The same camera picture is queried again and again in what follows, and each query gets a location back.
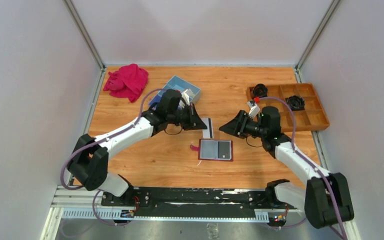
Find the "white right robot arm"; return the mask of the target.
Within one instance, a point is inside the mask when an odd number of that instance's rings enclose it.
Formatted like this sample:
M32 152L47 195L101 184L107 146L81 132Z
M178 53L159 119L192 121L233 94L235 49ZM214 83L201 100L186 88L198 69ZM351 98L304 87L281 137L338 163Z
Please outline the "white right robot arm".
M281 115L276 107L264 107L257 120L240 110L219 130L240 139L259 138L262 148L305 184L302 189L287 179L269 182L265 188L268 202L285 203L303 211L316 229L341 225L355 218L347 178L319 166L299 150L293 139L282 132Z

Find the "white magnetic stripe card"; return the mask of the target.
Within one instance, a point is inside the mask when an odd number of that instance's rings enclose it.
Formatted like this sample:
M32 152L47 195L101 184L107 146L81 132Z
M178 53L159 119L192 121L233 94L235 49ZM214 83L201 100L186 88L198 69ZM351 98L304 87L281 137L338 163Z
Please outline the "white magnetic stripe card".
M213 121L209 117L204 117L202 121L206 125L206 129L202 130L202 138L203 139L213 139L214 138L214 128Z

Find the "red leather card holder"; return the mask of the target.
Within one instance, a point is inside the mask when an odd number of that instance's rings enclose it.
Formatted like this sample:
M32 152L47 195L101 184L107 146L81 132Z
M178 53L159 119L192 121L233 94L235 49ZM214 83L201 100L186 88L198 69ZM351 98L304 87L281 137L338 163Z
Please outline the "red leather card holder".
M230 141L230 140L215 140L215 139L200 139L198 145L190 144L189 148L197 152L197 159L200 161L222 161L232 162L233 157L233 142L231 141L232 159L230 161L217 159L217 144L218 141Z

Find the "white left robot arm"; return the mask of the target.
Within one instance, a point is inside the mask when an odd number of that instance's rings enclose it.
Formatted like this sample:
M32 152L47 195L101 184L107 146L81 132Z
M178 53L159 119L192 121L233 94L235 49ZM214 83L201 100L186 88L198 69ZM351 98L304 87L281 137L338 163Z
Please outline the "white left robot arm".
M175 89L161 89L158 102L138 117L108 133L92 137L84 134L66 161L62 172L68 171L88 191L101 190L115 197L123 196L132 185L119 174L109 172L109 161L131 145L165 131L168 125L180 126L183 131L205 130L188 97Z

